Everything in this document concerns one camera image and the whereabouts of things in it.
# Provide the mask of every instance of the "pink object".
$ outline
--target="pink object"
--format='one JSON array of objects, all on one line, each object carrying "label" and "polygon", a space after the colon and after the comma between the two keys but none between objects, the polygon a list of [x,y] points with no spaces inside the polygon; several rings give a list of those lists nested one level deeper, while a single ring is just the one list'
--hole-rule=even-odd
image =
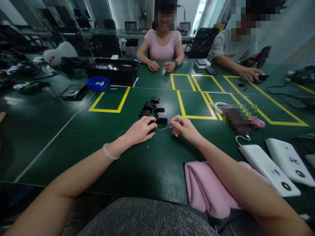
[{"label": "pink object", "polygon": [[[249,164],[239,163],[269,183]],[[211,216],[218,219],[228,217],[231,208],[242,209],[242,206],[227,190],[208,162],[186,163],[185,177],[189,204],[193,208],[202,212],[208,210]]]},{"label": "pink object", "polygon": [[171,31],[171,39],[168,45],[160,46],[157,42],[157,31],[150,29],[146,35],[145,39],[149,41],[150,54],[152,61],[154,60],[171,60],[175,52],[175,46],[181,41],[181,34],[179,31]]}]

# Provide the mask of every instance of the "black toolbox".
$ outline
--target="black toolbox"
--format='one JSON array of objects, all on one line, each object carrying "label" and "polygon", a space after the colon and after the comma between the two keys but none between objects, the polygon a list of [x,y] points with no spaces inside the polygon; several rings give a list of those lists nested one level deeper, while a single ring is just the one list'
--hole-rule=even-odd
[{"label": "black toolbox", "polygon": [[[109,69],[108,66],[117,68],[117,70]],[[138,77],[139,63],[136,61],[111,60],[104,58],[96,58],[92,68],[87,68],[86,73],[89,78],[92,76],[108,77],[110,85],[120,85],[132,87]]]}]

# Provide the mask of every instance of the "white cable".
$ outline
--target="white cable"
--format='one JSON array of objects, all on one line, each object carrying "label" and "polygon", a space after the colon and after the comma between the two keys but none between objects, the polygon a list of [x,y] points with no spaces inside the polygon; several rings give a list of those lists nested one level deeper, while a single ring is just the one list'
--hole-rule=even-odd
[{"label": "white cable", "polygon": [[221,102],[214,104],[214,109],[217,110],[222,115],[223,111],[218,108],[219,105],[228,105],[228,104],[227,103],[221,103]]},{"label": "white cable", "polygon": [[250,141],[250,137],[249,137],[249,135],[245,135],[246,136],[246,138],[245,137],[243,137],[243,136],[241,136],[241,135],[239,135],[239,136],[236,136],[235,137],[235,141],[241,146],[241,144],[237,141],[237,138],[238,137],[241,137],[242,139],[245,139],[245,140],[247,140],[247,141]]}]

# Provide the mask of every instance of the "green workbench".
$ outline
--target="green workbench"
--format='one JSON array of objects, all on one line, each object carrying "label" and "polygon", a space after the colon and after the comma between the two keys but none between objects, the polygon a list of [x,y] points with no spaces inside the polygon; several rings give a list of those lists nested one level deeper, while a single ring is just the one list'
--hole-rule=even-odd
[{"label": "green workbench", "polygon": [[[246,160],[234,141],[235,134],[210,103],[239,103],[256,110],[266,127],[256,131],[250,142],[240,141],[244,145],[257,144],[266,153],[266,138],[292,142],[299,135],[315,132],[313,111],[295,109],[265,93],[268,86],[283,85],[285,73],[294,66],[265,65],[263,70],[271,76],[253,85],[217,65],[213,68],[218,74],[209,76],[191,61],[185,61],[172,74],[163,71],[163,62],[158,63],[157,72],[140,64],[139,80],[133,88],[110,86],[105,93],[88,91],[81,101],[64,101],[59,94],[70,84],[86,82],[84,71],[69,78],[59,75],[45,79],[51,83],[50,92],[23,95],[2,91],[0,110],[8,115],[0,124],[0,181],[47,186],[104,143],[124,134],[138,120],[143,103],[151,96],[160,97],[169,120],[177,114],[190,118],[205,138],[237,161]],[[241,82],[249,88],[247,91],[238,86]],[[315,97],[312,86],[288,82],[282,90]],[[127,150],[89,191],[187,203],[184,164],[205,159],[183,137],[175,138],[171,132],[157,132],[151,140]],[[305,164],[314,176],[315,170]],[[307,191],[311,196],[308,206],[314,205],[315,188],[307,187]],[[304,196],[286,200],[298,213],[305,213]]]}]

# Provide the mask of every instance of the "hand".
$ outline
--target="hand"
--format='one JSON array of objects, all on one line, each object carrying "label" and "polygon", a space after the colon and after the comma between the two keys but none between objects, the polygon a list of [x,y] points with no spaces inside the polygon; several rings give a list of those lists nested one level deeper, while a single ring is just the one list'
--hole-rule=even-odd
[{"label": "hand", "polygon": [[166,62],[164,63],[164,66],[165,66],[165,71],[170,73],[175,69],[176,64],[175,62]]},{"label": "hand", "polygon": [[155,132],[148,134],[150,130],[158,126],[156,123],[152,123],[148,126],[150,121],[156,121],[156,118],[153,116],[143,116],[124,134],[124,138],[130,146],[143,143],[155,135]]},{"label": "hand", "polygon": [[148,67],[151,71],[157,71],[158,70],[158,64],[155,61],[151,61],[148,64]]},{"label": "hand", "polygon": [[247,81],[253,82],[254,79],[258,80],[258,74],[263,74],[261,70],[258,70],[256,68],[246,68],[246,67],[241,67],[239,70],[236,71],[240,77],[245,78]]},{"label": "hand", "polygon": [[175,134],[176,137],[182,134],[184,138],[187,141],[189,141],[192,145],[196,145],[200,140],[203,139],[201,134],[196,130],[196,128],[189,119],[177,115],[171,119],[170,124],[174,126],[172,134]]}]

